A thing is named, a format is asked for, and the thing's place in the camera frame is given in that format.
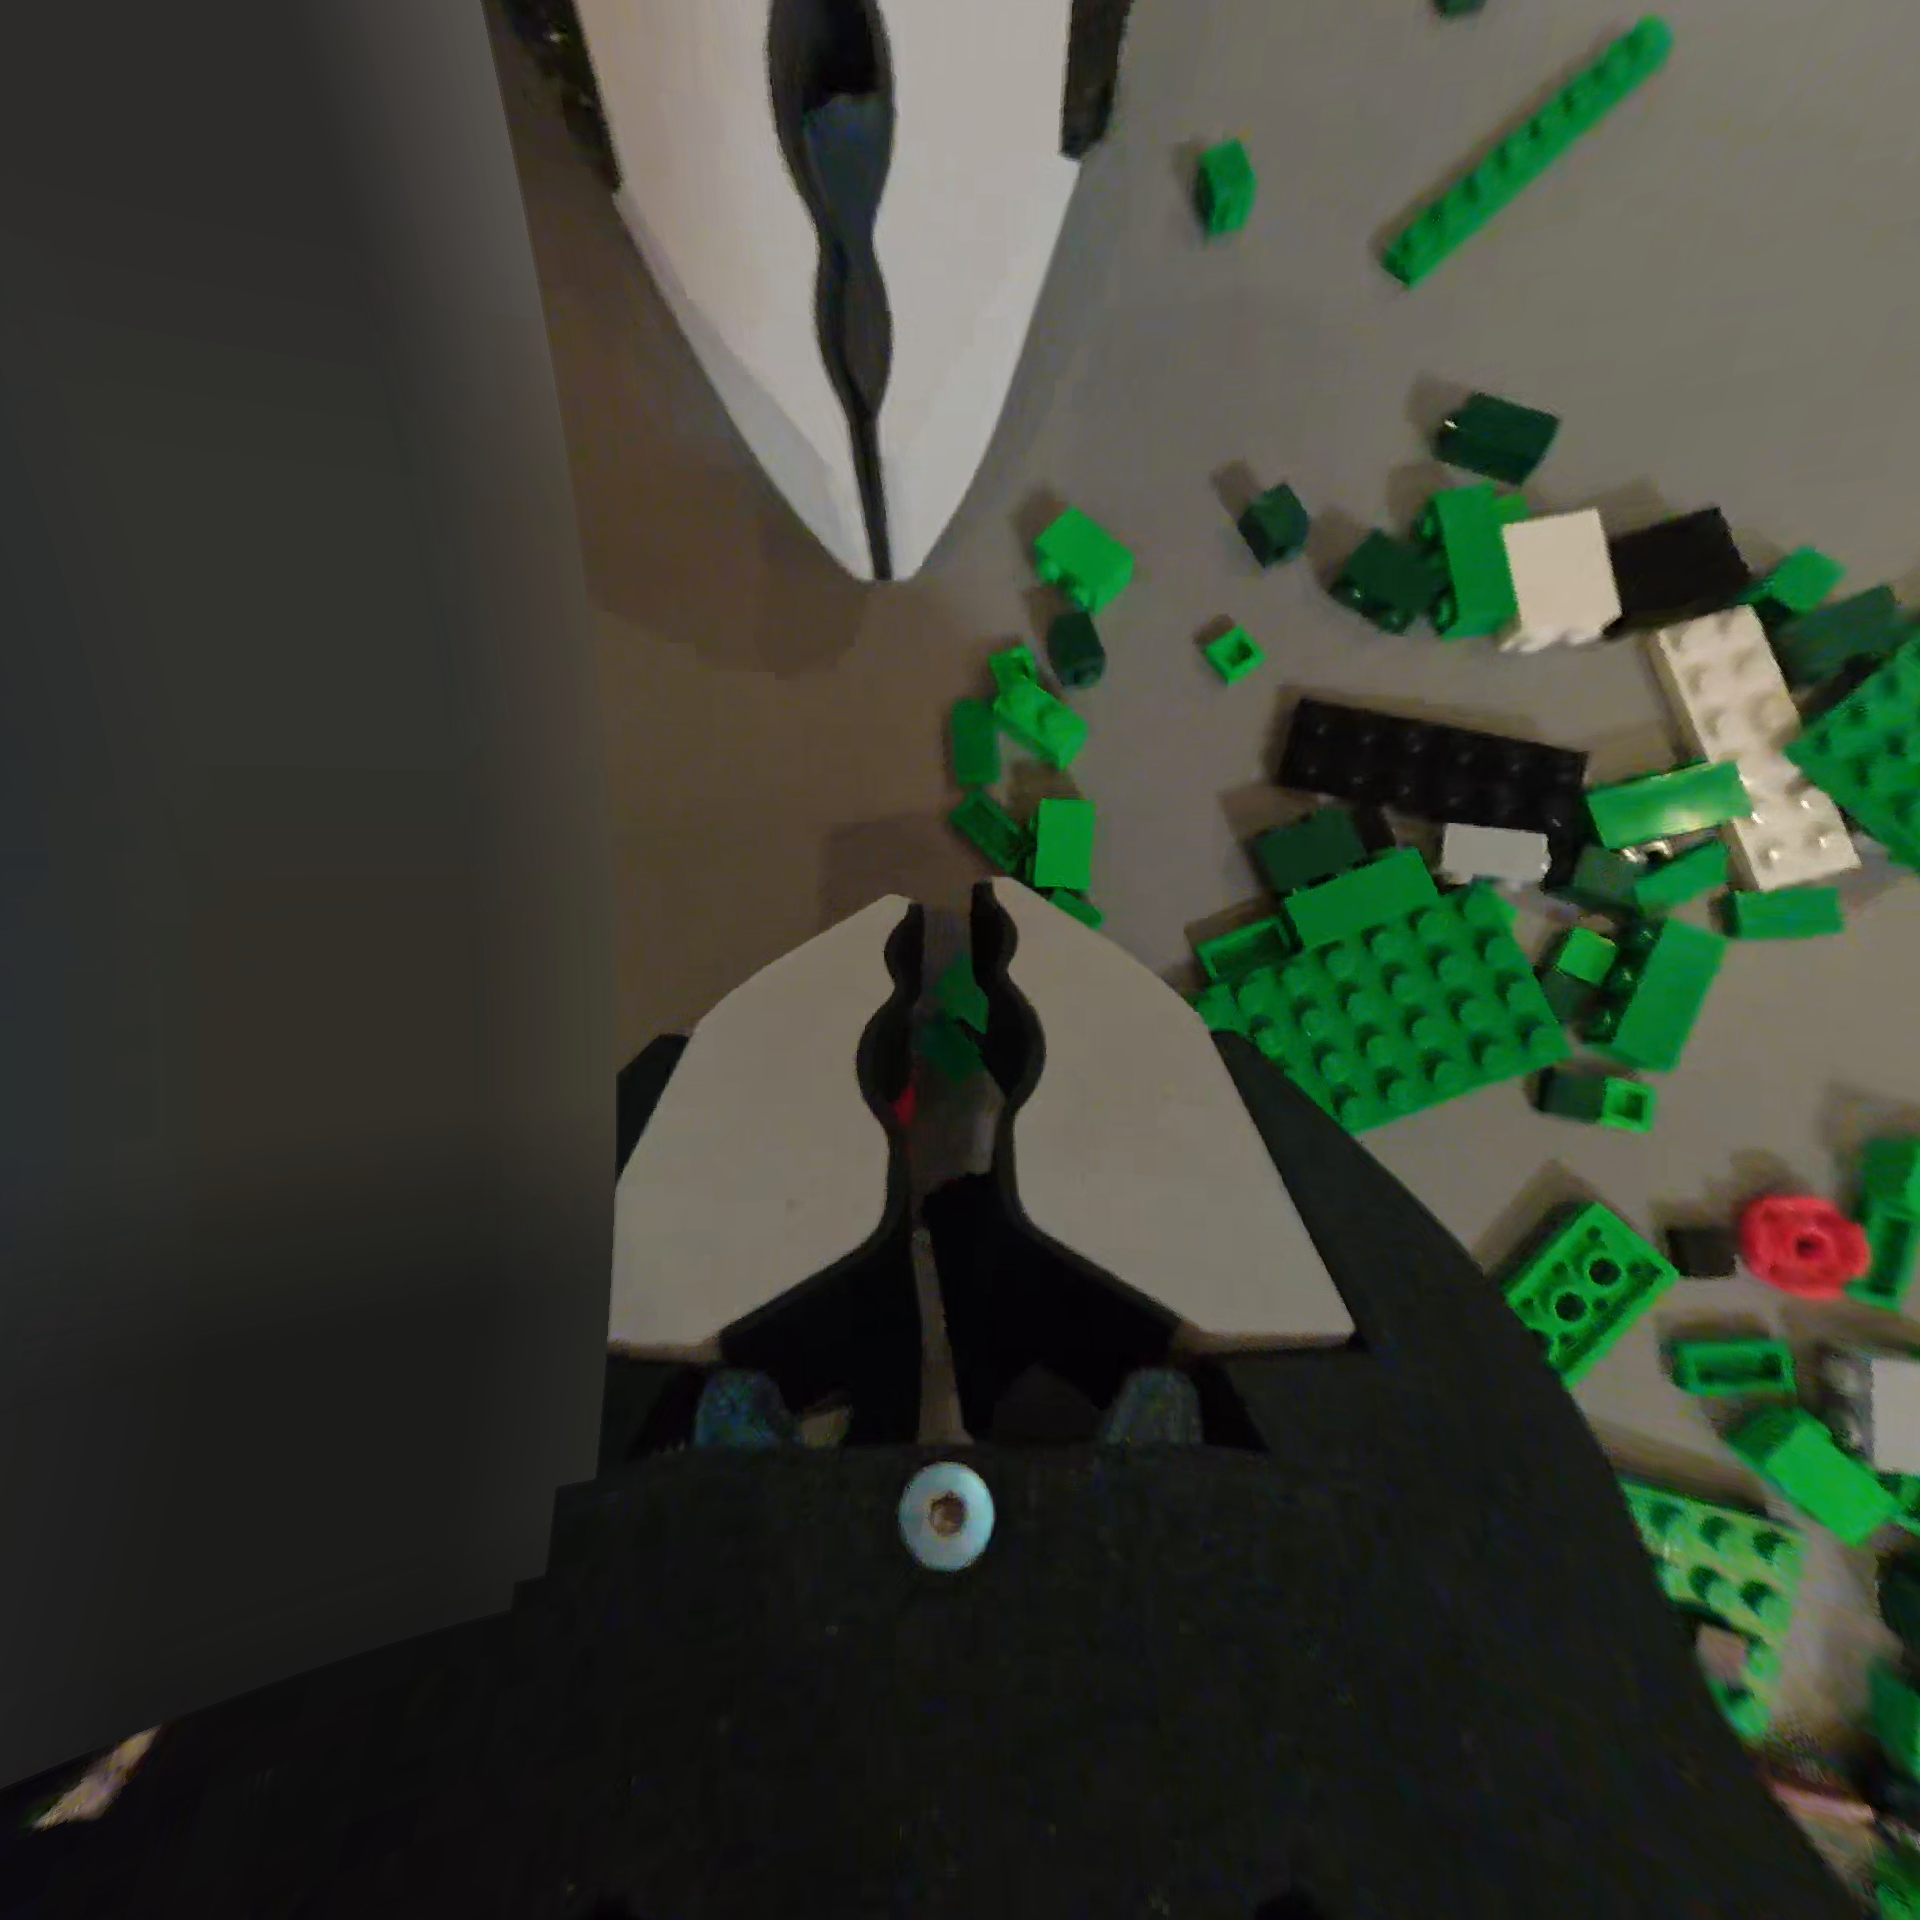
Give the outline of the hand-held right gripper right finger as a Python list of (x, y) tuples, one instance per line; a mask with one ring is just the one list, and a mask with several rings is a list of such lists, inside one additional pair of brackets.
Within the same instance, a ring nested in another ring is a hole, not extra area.
[(1020, 1228), (1205, 1352), (1355, 1332), (1189, 1000), (1011, 877), (971, 894), (971, 962), (998, 1089), (992, 1169)]

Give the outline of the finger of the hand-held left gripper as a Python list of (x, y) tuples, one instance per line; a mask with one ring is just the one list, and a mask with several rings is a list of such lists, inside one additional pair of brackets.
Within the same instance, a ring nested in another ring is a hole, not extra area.
[(873, 251), (892, 350), (883, 576), (912, 579), (973, 488), (1061, 238), (1068, 3), (881, 3), (893, 141)]
[(825, 364), (820, 235), (786, 162), (769, 3), (581, 3), (614, 209), (784, 506), (873, 579), (845, 405)]

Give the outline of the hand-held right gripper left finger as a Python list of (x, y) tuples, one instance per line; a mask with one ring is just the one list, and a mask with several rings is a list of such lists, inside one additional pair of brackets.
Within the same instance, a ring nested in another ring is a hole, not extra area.
[(685, 1036), (614, 1179), (608, 1345), (692, 1353), (897, 1214), (921, 913), (878, 896)]

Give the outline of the long green brick strip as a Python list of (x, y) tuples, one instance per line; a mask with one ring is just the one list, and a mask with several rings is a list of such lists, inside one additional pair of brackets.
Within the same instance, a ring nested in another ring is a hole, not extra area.
[(1411, 291), (1469, 248), (1669, 65), (1674, 28), (1643, 16), (1614, 37), (1532, 117), (1436, 187), (1379, 250), (1380, 269)]

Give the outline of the grey desk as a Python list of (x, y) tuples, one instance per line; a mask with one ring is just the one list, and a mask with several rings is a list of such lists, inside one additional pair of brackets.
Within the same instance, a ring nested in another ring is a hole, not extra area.
[[(1096, 901), (1177, 977), (1192, 929), (1253, 917), (1241, 836), (1305, 692), (1590, 750), (1672, 745), (1627, 642), (1491, 659), (1328, 605), (1328, 570), (1437, 481), (1421, 428), (1483, 382), (1566, 424), (1554, 507), (1638, 528), (1722, 506), (1771, 552), (1834, 539), (1916, 587), (1916, 13), (1674, 5), (1675, 51), (1620, 123), (1420, 296), (1369, 262), (1390, 202), (1625, 26), (1622, 5), (1141, 5), (1114, 137), (1088, 161), (992, 456), (916, 585), (856, 589), (725, 424), (561, 118), (513, 68), (513, 140), (584, 537), (605, 750), (620, 1061), (878, 894), (960, 902), (938, 822), (939, 709), (1035, 630), (1017, 533), (1078, 506), (1139, 553), (1091, 694)], [(1197, 154), (1240, 137), (1249, 224), (1208, 238)], [(1257, 1457), (1017, 1467), (1073, 1514), (1043, 1597), (956, 1612), (957, 1580), (852, 1557), (852, 1612), (900, 1678), (827, 1637), (820, 1466), (763, 1516), (802, 1584), (729, 1560), (726, 1644), (643, 1670), (555, 1776), (637, 1915), (1496, 1915), (1465, 1768), (1412, 1757), (1440, 1678), (1427, 1560), (1360, 1608), (1362, 1682), (1400, 1688), (1336, 1755), (1284, 1698), (1331, 1550), (1291, 1546)]]

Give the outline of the black studded plate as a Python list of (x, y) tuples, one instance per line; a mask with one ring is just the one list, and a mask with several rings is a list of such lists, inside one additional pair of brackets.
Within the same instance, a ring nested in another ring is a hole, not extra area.
[(1290, 713), (1276, 785), (1405, 814), (1428, 825), (1580, 838), (1588, 756), (1542, 740), (1302, 698)]

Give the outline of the red round brick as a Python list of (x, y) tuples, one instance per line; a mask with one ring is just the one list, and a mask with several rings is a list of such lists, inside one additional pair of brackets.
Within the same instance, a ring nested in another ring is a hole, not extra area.
[(1875, 1261), (1866, 1228), (1816, 1193), (1752, 1197), (1738, 1219), (1738, 1248), (1755, 1280), (1806, 1302), (1835, 1301)]

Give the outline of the white brick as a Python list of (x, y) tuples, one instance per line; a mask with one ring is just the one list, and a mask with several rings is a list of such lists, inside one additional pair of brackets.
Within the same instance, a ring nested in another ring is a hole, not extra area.
[(1516, 520), (1501, 542), (1516, 598), (1501, 653), (1587, 648), (1614, 629), (1622, 601), (1600, 509)]

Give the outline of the white studded plate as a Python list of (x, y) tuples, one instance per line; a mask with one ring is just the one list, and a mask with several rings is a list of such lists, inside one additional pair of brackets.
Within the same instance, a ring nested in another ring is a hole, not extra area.
[(1730, 762), (1747, 817), (1722, 828), (1738, 882), (1773, 894), (1860, 868), (1838, 805), (1785, 756), (1802, 713), (1753, 609), (1698, 616), (1645, 637), (1680, 737), (1705, 762)]

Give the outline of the black brick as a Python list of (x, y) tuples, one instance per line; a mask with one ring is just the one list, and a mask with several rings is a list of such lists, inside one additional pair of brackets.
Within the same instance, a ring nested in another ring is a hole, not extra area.
[(1755, 576), (1723, 509), (1652, 522), (1606, 539), (1617, 576), (1617, 633), (1661, 629), (1725, 610), (1744, 598)]

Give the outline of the large green studded plate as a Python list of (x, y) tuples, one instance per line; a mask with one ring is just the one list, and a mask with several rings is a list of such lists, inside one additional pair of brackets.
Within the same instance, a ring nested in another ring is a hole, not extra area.
[(1784, 752), (1889, 858), (1917, 872), (1916, 635)]

